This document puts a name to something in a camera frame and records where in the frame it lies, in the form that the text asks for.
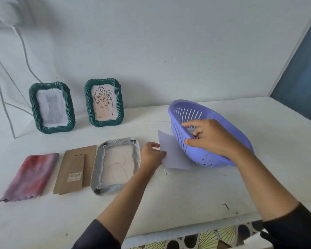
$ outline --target tie-dye cloth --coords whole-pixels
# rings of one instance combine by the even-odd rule
[[[59,153],[28,156],[0,202],[20,201],[41,195],[58,158]]]

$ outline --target plastic colander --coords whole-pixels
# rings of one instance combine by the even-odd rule
[[[179,145],[187,156],[195,163],[207,167],[220,167],[226,164],[235,166],[234,163],[227,157],[210,153],[202,148],[191,147],[184,143],[188,138],[195,138],[192,135],[195,127],[183,127],[181,124],[193,119],[215,119],[228,132],[235,136],[243,145],[253,152],[252,145],[248,138],[238,130],[233,124],[213,110],[204,107],[203,105],[191,102],[188,100],[175,100],[168,108],[171,117],[171,129],[178,141]]]

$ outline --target blue wall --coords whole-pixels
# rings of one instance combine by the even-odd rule
[[[311,120],[311,28],[271,97]]]

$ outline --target unfinished picture frame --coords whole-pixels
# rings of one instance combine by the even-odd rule
[[[65,83],[35,83],[29,89],[37,129],[45,134],[68,132],[75,127],[70,90]]]
[[[116,79],[90,79],[85,84],[84,93],[92,125],[119,125],[123,121],[121,86]]]
[[[97,195],[120,191],[141,163],[136,139],[109,140],[97,148],[91,176],[91,189]]]

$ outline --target table surface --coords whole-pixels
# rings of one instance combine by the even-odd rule
[[[279,181],[311,209],[311,121],[270,97],[201,103],[223,115],[251,141],[256,155]],[[0,248],[69,248],[116,194],[96,196],[90,187],[53,195],[65,150],[134,137],[143,146],[171,134],[168,106],[125,109],[118,126],[96,128],[86,114],[68,133],[42,134],[32,121],[0,156],[0,197],[28,155],[60,153],[41,197],[0,202]],[[256,217],[236,167],[198,167],[166,175],[160,167],[146,188],[127,236],[174,227]]]

